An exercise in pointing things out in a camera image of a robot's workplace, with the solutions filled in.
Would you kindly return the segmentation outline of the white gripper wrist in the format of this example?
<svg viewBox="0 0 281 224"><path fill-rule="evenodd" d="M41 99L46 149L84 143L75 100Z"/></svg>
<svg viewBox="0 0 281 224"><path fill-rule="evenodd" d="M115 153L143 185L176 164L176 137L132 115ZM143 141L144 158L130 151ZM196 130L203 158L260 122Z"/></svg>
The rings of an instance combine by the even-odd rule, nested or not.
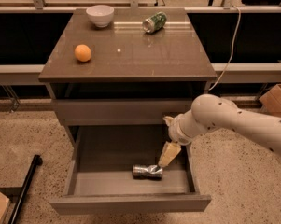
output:
<svg viewBox="0 0 281 224"><path fill-rule="evenodd" d="M168 126L168 134L174 142L166 142L158 161L161 168L167 167L181 151L181 146L189 145L200 134L208 132L207 128L200 124L191 111L179 114L176 117L164 116L163 120Z"/></svg>

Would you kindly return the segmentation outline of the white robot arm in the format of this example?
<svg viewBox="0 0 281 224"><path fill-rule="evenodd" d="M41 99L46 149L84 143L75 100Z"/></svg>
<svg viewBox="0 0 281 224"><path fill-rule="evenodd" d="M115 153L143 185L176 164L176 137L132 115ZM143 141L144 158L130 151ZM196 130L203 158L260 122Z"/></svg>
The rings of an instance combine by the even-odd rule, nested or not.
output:
<svg viewBox="0 0 281 224"><path fill-rule="evenodd" d="M158 165L164 168L200 134L224 128L281 156L281 118L242 110L229 100L212 94L198 96L191 109L176 117L163 118L171 139L166 142Z"/></svg>

